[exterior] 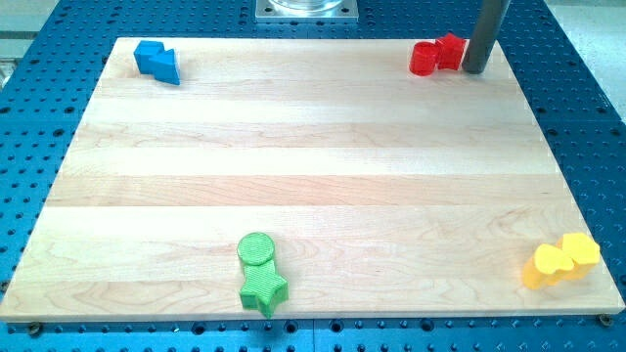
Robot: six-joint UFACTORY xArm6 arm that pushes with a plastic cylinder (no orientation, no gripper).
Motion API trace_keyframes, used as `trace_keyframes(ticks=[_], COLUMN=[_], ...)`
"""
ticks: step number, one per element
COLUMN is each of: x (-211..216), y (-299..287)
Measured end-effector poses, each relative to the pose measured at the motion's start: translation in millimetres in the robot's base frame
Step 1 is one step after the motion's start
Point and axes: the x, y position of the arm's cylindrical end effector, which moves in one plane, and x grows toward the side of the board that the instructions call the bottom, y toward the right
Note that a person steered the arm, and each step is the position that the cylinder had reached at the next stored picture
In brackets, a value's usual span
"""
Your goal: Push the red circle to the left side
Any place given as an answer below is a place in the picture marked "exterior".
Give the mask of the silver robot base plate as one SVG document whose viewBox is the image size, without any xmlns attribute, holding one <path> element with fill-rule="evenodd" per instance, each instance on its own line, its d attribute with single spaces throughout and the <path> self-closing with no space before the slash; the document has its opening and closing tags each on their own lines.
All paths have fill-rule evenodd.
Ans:
<svg viewBox="0 0 626 352">
<path fill-rule="evenodd" d="M 358 22 L 357 0 L 255 0 L 256 22 Z"/>
</svg>

